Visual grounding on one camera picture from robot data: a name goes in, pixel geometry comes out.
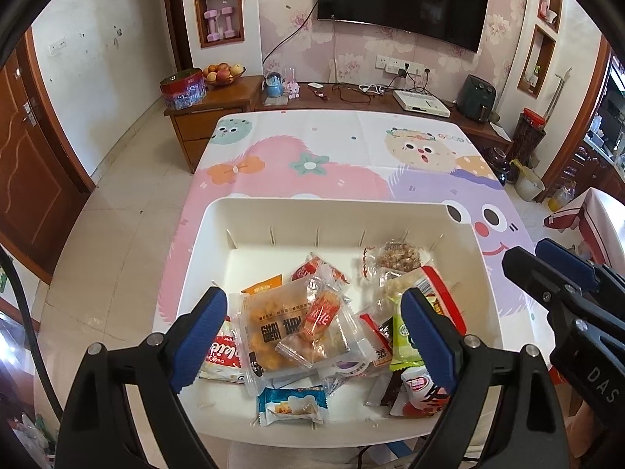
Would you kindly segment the green small snack packet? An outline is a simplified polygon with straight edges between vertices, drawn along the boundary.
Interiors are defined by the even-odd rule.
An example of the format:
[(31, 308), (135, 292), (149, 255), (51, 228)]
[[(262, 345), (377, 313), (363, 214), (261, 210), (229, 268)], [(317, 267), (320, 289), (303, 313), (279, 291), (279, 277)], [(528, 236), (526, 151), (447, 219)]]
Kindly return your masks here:
[(412, 346), (409, 329), (400, 313), (400, 297), (392, 297), (393, 310), (393, 356), (390, 363), (392, 372), (403, 371), (409, 367), (423, 366), (424, 361), (416, 348)]

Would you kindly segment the red white milk candy packet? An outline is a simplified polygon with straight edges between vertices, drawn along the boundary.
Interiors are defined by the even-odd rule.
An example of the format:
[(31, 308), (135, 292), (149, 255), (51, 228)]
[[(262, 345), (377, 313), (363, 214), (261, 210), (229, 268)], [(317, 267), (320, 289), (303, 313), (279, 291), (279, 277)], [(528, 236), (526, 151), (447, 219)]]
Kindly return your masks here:
[(392, 417), (429, 418), (442, 412), (449, 395), (436, 385), (426, 366), (409, 367), (400, 373), (398, 396), (392, 405)]

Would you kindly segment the red white striped biscuit packet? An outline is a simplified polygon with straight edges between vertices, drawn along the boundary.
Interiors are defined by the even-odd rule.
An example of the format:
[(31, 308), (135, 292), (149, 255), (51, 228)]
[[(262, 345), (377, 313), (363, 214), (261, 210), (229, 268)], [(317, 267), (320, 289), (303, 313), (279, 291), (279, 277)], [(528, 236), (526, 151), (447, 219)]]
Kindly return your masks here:
[(382, 333), (379, 326), (368, 313), (359, 313), (358, 318), (363, 324), (364, 333), (376, 354), (373, 366), (383, 367), (389, 365), (393, 356), (393, 348), (388, 338)]

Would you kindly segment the orange bread clear bag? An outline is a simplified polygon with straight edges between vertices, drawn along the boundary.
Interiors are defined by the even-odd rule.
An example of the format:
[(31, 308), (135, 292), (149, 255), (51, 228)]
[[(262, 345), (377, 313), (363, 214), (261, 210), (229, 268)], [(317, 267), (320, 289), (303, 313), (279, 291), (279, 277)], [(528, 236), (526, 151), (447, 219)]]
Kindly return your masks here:
[[(330, 289), (342, 297), (339, 321), (348, 336), (350, 351), (329, 364), (307, 369), (279, 354), (277, 345), (300, 327), (316, 294), (323, 289)], [(237, 351), (241, 357), (245, 384), (252, 396), (261, 394), (267, 387), (275, 387), (279, 381), (299, 380), (320, 367), (368, 358), (366, 338), (348, 300), (339, 288), (316, 275), (297, 279), (253, 297), (234, 295), (232, 309)]]

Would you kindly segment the nut brittle clear packet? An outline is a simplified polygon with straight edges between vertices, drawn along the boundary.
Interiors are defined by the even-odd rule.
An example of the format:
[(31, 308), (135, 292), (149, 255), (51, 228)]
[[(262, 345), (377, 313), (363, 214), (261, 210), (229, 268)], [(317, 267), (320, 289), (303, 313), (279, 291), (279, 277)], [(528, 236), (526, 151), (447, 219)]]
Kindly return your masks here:
[(432, 260), (431, 252), (409, 242), (386, 242), (379, 247), (365, 247), (362, 252), (362, 275), (372, 277), (379, 269), (408, 273)]

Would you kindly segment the orange white oat bar packet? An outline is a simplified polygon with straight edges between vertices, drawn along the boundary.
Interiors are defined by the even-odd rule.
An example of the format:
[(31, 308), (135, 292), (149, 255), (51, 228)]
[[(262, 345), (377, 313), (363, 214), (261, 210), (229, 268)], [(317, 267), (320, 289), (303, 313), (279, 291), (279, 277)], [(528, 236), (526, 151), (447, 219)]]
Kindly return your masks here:
[(253, 297), (256, 294), (264, 293), (269, 290), (274, 290), (282, 286), (283, 278), (281, 274), (278, 274), (271, 278), (265, 279), (265, 281), (258, 282), (244, 290), (241, 290), (241, 294), (244, 294), (246, 297)]

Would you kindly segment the small orange cake packet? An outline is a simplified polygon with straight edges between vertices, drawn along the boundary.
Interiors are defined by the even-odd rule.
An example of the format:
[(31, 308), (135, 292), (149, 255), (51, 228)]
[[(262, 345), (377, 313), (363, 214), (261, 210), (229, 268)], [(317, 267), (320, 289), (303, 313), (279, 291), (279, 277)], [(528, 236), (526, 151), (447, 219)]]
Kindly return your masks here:
[(277, 345), (277, 352), (297, 365), (312, 369), (348, 353), (348, 336), (339, 315), (342, 297), (330, 289), (316, 294), (300, 327)]

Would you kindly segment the blue white cracker packet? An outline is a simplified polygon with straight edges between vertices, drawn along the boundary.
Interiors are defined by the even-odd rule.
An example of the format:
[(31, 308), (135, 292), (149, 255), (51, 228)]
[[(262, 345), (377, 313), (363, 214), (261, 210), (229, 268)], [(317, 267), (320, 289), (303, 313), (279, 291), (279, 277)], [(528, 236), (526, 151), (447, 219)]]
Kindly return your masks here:
[(257, 410), (262, 427), (284, 421), (325, 424), (329, 418), (322, 387), (265, 388), (257, 397)]

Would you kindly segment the small red candy packet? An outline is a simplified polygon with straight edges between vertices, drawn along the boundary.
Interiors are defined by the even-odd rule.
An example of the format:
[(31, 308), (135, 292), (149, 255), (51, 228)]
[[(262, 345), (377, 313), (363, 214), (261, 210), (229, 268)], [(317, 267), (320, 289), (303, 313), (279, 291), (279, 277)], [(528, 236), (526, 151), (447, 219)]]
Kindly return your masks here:
[(311, 275), (316, 275), (322, 278), (323, 281), (340, 288), (351, 284), (348, 275), (345, 275), (337, 267), (314, 252), (309, 253), (304, 263), (300, 264), (299, 267), (292, 272), (290, 280), (293, 282)]

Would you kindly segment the dark red snowflake snack packet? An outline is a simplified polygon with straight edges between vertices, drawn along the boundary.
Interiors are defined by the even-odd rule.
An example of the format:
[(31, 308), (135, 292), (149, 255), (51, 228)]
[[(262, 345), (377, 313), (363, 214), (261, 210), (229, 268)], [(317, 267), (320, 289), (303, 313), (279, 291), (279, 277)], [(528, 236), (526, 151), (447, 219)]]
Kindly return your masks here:
[(380, 374), (376, 378), (371, 391), (369, 391), (364, 404), (367, 406), (391, 408), (402, 388), (402, 373), (402, 371), (396, 371), (390, 374)]

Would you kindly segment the blue cream puff packet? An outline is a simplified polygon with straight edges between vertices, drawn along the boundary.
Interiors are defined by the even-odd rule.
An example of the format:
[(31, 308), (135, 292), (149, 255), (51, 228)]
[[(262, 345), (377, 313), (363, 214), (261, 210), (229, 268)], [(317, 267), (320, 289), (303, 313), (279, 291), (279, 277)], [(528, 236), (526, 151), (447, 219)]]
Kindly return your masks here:
[(375, 377), (387, 369), (387, 366), (376, 366), (369, 361), (336, 362), (334, 365), (320, 367), (317, 374), (323, 390), (331, 395), (352, 378)]

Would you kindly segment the white plastic jug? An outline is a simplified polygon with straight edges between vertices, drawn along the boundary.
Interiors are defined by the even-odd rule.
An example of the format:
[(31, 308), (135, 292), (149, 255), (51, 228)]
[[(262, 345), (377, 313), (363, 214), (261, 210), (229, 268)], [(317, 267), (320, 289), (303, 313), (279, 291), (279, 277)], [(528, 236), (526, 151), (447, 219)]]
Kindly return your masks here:
[(546, 185), (539, 176), (536, 175), (534, 170), (523, 165), (518, 159), (512, 160), (511, 164), (515, 166), (519, 172), (515, 182), (515, 190), (522, 200), (526, 202), (533, 201), (538, 195), (545, 191)]

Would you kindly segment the dark green air fryer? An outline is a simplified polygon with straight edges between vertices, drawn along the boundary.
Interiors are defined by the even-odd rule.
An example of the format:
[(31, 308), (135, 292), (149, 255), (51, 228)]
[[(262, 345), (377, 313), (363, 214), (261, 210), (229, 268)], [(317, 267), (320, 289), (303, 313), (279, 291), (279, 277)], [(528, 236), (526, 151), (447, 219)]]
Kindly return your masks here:
[(495, 87), (484, 79), (469, 74), (455, 101), (455, 107), (467, 119), (486, 123), (496, 100)]

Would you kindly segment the white set-top box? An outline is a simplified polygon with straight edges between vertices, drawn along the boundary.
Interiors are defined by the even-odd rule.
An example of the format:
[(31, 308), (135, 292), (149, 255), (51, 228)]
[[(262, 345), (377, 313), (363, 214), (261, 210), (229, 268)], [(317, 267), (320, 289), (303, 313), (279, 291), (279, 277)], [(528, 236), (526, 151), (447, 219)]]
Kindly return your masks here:
[(450, 109), (433, 95), (394, 90), (393, 97), (399, 106), (407, 112), (438, 116), (444, 119), (448, 119), (451, 115)]

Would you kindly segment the pink dumbbell left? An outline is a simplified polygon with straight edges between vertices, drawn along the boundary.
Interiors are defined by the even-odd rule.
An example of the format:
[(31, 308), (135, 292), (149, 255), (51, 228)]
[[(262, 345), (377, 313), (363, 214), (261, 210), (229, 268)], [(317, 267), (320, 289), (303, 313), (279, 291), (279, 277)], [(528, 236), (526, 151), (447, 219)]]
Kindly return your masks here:
[(221, 35), (218, 28), (219, 11), (215, 9), (208, 9), (204, 12), (204, 19), (208, 24), (207, 42), (216, 43), (221, 39)]

